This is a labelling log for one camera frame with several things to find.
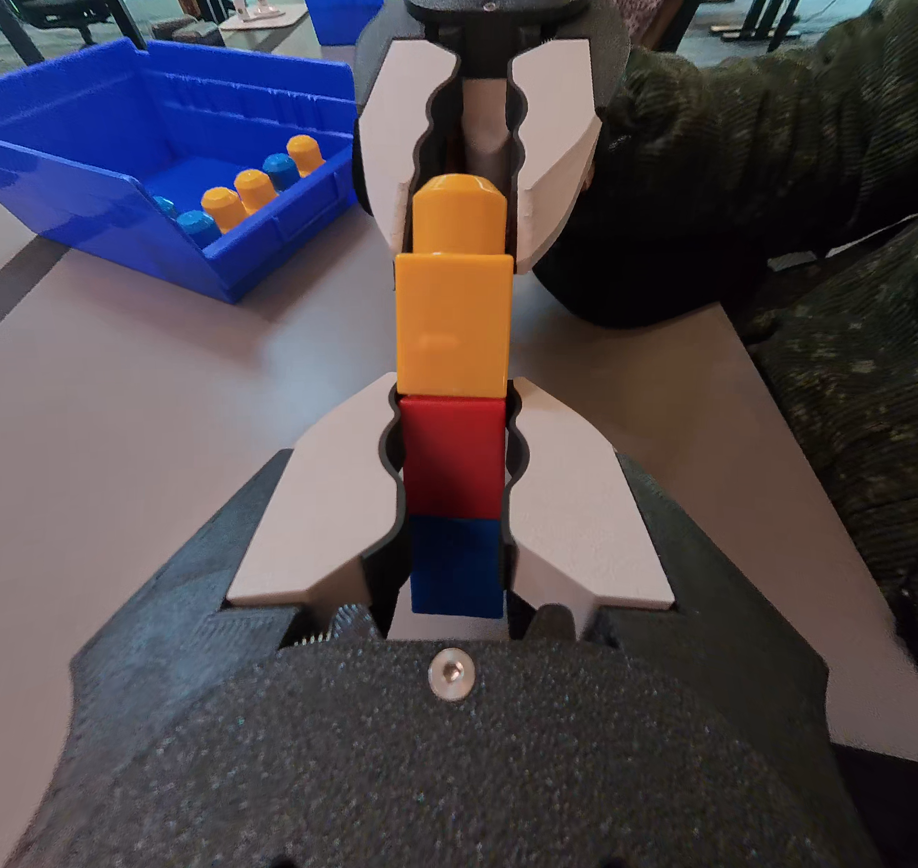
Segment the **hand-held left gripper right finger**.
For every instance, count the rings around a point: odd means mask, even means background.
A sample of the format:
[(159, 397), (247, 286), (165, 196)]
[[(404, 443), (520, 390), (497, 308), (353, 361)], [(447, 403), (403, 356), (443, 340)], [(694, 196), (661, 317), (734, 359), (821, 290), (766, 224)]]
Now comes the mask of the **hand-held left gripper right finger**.
[(675, 603), (612, 443), (533, 381), (509, 382), (503, 579), (534, 610), (591, 621), (602, 607)]

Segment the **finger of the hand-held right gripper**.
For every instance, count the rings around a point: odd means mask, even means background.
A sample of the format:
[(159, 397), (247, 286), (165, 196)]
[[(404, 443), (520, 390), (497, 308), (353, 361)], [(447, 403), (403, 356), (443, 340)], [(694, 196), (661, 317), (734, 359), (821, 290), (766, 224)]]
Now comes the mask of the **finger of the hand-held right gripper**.
[(601, 131), (593, 94), (590, 42), (552, 39), (515, 57), (511, 86), (524, 114), (516, 174), (515, 263), (531, 271), (568, 223), (590, 171)]
[(405, 251), (419, 150), (433, 126), (432, 102), (457, 77), (459, 63), (455, 52), (427, 40), (394, 40), (359, 118), (363, 185), (392, 253)]

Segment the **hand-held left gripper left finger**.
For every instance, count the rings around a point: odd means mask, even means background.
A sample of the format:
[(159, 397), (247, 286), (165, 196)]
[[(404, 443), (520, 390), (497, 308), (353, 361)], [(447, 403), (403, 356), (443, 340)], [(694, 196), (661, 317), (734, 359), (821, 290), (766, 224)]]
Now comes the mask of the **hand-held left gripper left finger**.
[(297, 440), (227, 601), (303, 606), (317, 621), (361, 604), (390, 621), (411, 570), (405, 456), (391, 371)]

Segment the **person's right forearm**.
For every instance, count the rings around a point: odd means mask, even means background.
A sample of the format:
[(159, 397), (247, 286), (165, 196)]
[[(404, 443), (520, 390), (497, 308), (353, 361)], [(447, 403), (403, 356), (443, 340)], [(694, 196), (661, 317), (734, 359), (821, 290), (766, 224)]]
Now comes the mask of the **person's right forearm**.
[(534, 275), (615, 329), (740, 300), (772, 256), (915, 213), (917, 0), (717, 66), (635, 49), (594, 164)]

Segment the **person's green jacket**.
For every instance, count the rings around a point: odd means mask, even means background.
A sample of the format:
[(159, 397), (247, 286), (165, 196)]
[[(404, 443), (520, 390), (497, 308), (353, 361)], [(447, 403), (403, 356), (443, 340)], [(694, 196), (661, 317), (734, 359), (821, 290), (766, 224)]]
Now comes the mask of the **person's green jacket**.
[(787, 276), (741, 338), (916, 658), (916, 220)]

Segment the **black tripod stand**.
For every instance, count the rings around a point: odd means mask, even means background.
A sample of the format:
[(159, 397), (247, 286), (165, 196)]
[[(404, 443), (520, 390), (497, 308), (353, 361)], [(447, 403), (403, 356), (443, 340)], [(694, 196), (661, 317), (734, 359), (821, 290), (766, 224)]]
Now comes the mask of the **black tripod stand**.
[[(26, 27), (30, 25), (24, 23), (23, 21), (19, 19), (17, 13), (13, 10), (12, 4), (9, 0), (1, 0), (1, 1), (2, 1), (2, 35), (6, 38), (6, 41), (10, 43), (18, 59), (21, 61), (21, 63), (24, 66), (33, 66), (36, 64), (43, 63), (45, 60), (44, 55), (40, 52), (40, 49), (35, 45), (35, 42), (32, 40), (30, 35), (26, 32)], [(133, 18), (132, 14), (128, 10), (125, 2), (123, 0), (104, 0), (104, 1), (108, 5), (109, 11), (110, 11), (108, 22), (113, 21), (119, 27), (121, 34), (129, 38), (137, 48), (145, 49), (146, 47), (145, 40), (142, 37), (141, 31), (135, 19)], [(85, 46), (91, 46), (95, 43), (95, 41), (93, 40), (91, 36), (91, 32), (90, 32), (91, 27), (86, 33), (80, 33), (75, 29), (69, 29), (69, 28), (57, 28), (57, 29), (74, 30), (82, 37)]]

